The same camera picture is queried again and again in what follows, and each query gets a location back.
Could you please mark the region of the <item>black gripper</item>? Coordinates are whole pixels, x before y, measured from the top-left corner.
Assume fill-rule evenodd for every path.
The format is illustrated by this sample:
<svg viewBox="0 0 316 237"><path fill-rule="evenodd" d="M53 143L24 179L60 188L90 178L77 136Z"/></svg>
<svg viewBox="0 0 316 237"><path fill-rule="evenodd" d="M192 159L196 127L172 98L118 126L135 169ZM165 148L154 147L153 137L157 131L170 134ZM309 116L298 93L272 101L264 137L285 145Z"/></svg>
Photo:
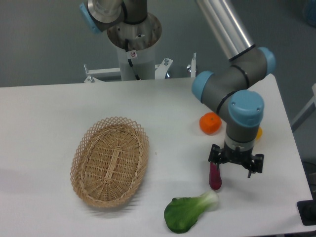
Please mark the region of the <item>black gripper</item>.
<svg viewBox="0 0 316 237"><path fill-rule="evenodd" d="M264 155L252 155L255 139L249 142L238 142L225 135L224 147L220 148L213 144L210 150L208 161L216 165L219 170L220 164L226 162L234 164L243 164L243 167L248 170L247 177L252 174L263 172Z"/></svg>

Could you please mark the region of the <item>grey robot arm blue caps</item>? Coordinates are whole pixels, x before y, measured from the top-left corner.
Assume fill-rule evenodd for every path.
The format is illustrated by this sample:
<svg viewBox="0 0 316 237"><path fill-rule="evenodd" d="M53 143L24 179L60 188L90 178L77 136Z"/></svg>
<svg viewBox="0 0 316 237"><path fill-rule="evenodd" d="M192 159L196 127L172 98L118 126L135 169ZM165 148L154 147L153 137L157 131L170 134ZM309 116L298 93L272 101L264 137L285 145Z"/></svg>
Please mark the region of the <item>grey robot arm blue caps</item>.
<svg viewBox="0 0 316 237"><path fill-rule="evenodd" d="M249 88L274 71L276 59L267 48L255 45L230 1L199 0L197 5L230 62L219 74L199 73L192 84L193 95L227 124L224 145L212 146L209 161L235 163L250 174L261 173L264 156L253 155L252 150L264 101ZM154 63L147 64L140 52L158 42L161 26L145 0L88 0L79 9L92 32L107 32L122 51L122 80L154 78Z"/></svg>

